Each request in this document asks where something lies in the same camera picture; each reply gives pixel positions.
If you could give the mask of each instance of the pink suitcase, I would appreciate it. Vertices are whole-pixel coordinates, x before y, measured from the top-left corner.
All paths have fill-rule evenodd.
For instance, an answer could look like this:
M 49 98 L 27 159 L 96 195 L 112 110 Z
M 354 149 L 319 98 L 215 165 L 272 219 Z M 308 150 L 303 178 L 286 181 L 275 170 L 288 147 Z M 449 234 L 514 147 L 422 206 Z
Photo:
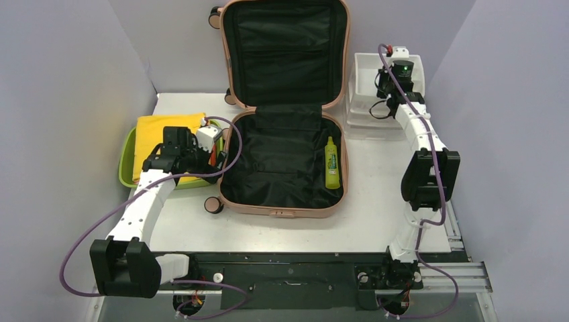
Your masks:
M 244 111 L 236 165 L 218 181 L 221 202 L 239 213 L 330 216 L 348 191 L 340 123 L 325 112 L 342 101 L 350 14 L 342 0 L 235 0 L 213 10 L 223 35 L 226 101 Z M 338 148 L 341 187 L 325 187 L 324 147 Z M 229 131 L 228 156 L 238 150 Z

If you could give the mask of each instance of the white tabletop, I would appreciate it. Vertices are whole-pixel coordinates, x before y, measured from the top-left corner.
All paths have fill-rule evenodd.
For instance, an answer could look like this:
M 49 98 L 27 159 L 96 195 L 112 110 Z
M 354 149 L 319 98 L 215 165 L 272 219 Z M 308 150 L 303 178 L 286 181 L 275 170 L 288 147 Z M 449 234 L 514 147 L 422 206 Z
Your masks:
M 162 93 L 155 115 L 206 112 L 232 119 L 242 109 L 227 105 L 224 94 Z M 335 108 L 331 111 L 341 117 Z M 283 219 L 235 213 L 212 215 L 203 208 L 217 186 L 174 191 L 156 222 L 150 249 L 155 252 L 385 252 L 404 224 L 401 178 L 411 151 L 406 141 L 347 140 L 348 194 L 325 219 Z M 426 230 L 421 252 L 450 252 L 443 226 Z

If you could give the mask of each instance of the green tray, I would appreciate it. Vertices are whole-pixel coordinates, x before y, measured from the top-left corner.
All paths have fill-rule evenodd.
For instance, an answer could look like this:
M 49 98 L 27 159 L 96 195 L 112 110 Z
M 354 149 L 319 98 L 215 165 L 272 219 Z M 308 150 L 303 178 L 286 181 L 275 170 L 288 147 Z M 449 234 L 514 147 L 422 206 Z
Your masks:
M 219 126 L 219 123 L 210 120 L 211 123 Z M 136 183 L 132 182 L 132 170 L 134 167 L 134 142 L 136 140 L 136 127 L 128 132 L 126 137 L 123 152 L 121 154 L 121 162 L 119 163 L 119 180 L 124 186 L 129 188 L 136 188 Z M 216 143 L 217 153 L 223 150 L 223 140 L 219 139 Z M 209 183 L 203 179 L 195 180 L 192 182 L 180 183 L 176 189 L 198 188 L 200 186 L 209 186 Z

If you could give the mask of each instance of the suitcase black lining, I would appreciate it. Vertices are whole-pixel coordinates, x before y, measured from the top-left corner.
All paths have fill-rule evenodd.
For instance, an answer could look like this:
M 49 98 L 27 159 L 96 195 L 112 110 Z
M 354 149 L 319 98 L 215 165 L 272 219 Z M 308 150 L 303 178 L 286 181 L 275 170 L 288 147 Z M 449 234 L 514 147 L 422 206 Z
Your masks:
M 342 131 L 321 108 L 342 89 L 346 8 L 338 0 L 240 1 L 224 9 L 222 24 L 233 94 L 257 106 L 236 121 L 244 147 L 222 195 L 242 205 L 335 205 L 344 187 L 325 187 L 324 146 L 331 136 L 340 154 Z M 229 161 L 237 146 L 232 135 Z
M 332 102 L 342 89 L 347 19 L 334 0 L 242 1 L 225 8 L 234 95 L 250 106 Z
M 221 182 L 221 193 L 227 200 L 306 209 L 324 209 L 340 201 L 343 186 L 336 190 L 325 187 L 324 146 L 331 136 L 340 160 L 342 133 L 333 121 L 322 118 L 319 105 L 258 107 L 257 113 L 239 118 L 236 125 L 244 148 Z M 238 145 L 237 136 L 231 135 L 228 162 L 235 158 Z M 342 163 L 338 164 L 341 180 Z

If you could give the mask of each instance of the yellow towel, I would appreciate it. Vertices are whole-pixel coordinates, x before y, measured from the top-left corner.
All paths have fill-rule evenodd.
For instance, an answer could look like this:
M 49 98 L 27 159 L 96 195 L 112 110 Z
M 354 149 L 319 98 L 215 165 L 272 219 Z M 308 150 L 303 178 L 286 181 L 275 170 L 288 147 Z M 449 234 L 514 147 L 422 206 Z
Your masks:
M 205 117 L 205 113 L 192 115 L 152 115 L 138 118 L 136 124 L 136 140 L 134 142 L 134 168 L 132 180 L 138 183 L 142 163 L 152 152 L 152 149 L 163 140 L 164 126 L 185 126 L 189 127 L 192 133 L 196 133 L 200 127 L 200 120 Z M 191 182 L 198 178 L 184 177 L 179 183 Z

